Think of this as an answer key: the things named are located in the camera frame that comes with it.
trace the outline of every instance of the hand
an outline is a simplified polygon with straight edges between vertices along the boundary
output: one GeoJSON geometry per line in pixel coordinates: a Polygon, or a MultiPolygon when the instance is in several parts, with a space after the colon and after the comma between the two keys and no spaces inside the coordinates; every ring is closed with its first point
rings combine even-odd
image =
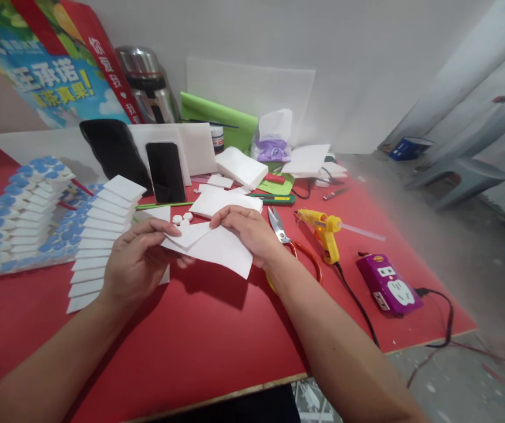
{"type": "Polygon", "coordinates": [[[101,301],[110,302],[114,307],[138,305],[157,287],[170,259],[176,259],[181,268],[195,262],[191,257],[160,247],[165,233],[182,235],[170,222],[148,219],[113,243],[104,274],[104,286],[98,296],[101,301]]]}
{"type": "Polygon", "coordinates": [[[262,215],[253,209],[227,206],[218,211],[210,222],[212,229],[222,225],[238,232],[241,241],[253,253],[253,264],[264,267],[266,261],[285,247],[262,215]]]}

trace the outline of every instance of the thermos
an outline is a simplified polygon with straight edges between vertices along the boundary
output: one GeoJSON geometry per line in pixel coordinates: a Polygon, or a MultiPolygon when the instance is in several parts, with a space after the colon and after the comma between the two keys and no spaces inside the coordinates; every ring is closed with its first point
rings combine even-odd
{"type": "Polygon", "coordinates": [[[157,56],[145,47],[116,48],[145,123],[179,123],[179,112],[157,56]]]}

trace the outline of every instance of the pen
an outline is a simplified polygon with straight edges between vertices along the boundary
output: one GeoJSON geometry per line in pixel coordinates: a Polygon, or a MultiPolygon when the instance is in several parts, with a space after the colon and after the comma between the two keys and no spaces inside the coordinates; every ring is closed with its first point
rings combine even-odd
{"type": "Polygon", "coordinates": [[[323,197],[323,199],[324,199],[325,201],[327,201],[327,200],[331,200],[333,197],[337,197],[337,195],[341,195],[342,193],[345,193],[345,192],[347,192],[347,191],[348,191],[348,188],[343,188],[343,189],[340,189],[340,190],[338,190],[338,191],[334,191],[334,192],[332,192],[332,193],[331,193],[331,194],[329,194],[329,195],[324,196],[324,197],[323,197]]]}

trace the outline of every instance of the black smartphone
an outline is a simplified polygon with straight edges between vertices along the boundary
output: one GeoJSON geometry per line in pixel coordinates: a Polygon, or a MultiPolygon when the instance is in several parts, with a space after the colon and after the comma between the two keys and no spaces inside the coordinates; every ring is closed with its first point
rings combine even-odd
{"type": "Polygon", "coordinates": [[[174,143],[149,143],[145,145],[145,149],[157,203],[186,201],[178,146],[174,143]]]}
{"type": "Polygon", "coordinates": [[[90,144],[108,179],[121,175],[153,194],[145,165],[141,161],[127,125],[117,119],[93,119],[80,123],[80,131],[90,144]]]}

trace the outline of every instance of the green folder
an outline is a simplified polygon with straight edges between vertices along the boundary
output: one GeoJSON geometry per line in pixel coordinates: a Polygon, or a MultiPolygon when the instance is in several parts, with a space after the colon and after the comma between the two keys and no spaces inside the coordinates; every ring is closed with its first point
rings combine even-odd
{"type": "Polygon", "coordinates": [[[238,110],[219,105],[192,94],[181,92],[182,118],[206,120],[238,126],[239,129],[224,127],[225,148],[236,147],[243,153],[249,153],[251,141],[258,127],[258,118],[238,110]]]}

